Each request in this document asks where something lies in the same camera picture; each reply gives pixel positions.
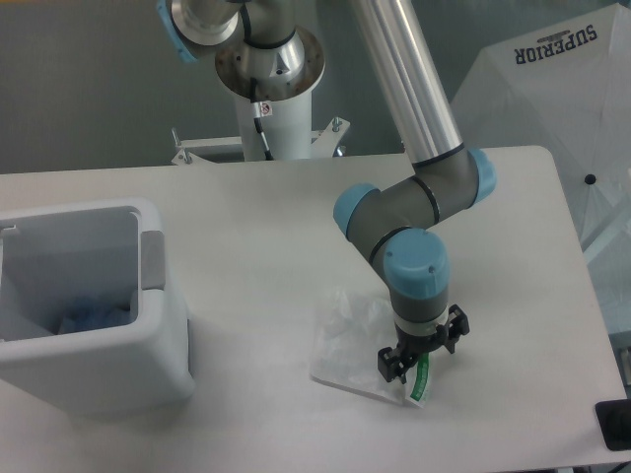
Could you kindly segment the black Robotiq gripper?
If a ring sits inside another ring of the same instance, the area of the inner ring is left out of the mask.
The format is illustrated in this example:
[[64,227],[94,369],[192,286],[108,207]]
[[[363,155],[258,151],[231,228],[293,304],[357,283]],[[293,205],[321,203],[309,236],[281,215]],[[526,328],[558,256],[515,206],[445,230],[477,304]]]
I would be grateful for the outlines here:
[[470,332],[466,313],[457,304],[448,310],[448,321],[439,324],[429,335],[412,335],[399,325],[395,326],[396,348],[384,347],[378,351],[378,370],[386,382],[398,379],[406,382],[406,373],[413,366],[413,359],[445,347],[450,354],[456,351],[459,339]]

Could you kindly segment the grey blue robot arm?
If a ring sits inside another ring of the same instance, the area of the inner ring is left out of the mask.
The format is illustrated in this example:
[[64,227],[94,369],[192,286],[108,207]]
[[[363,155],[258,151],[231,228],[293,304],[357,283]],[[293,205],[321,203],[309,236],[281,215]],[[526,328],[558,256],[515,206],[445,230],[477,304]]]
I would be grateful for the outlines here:
[[[311,93],[324,70],[318,40],[296,20],[291,1],[161,1],[157,10],[179,58],[212,55],[238,109],[244,158],[311,158]],[[352,5],[388,110],[413,173],[378,189],[356,184],[336,200],[333,218],[386,284],[397,343],[378,353],[386,381],[404,379],[420,359],[452,350],[469,331],[448,303],[450,262],[431,228],[488,197],[496,172],[460,137],[412,5]]]

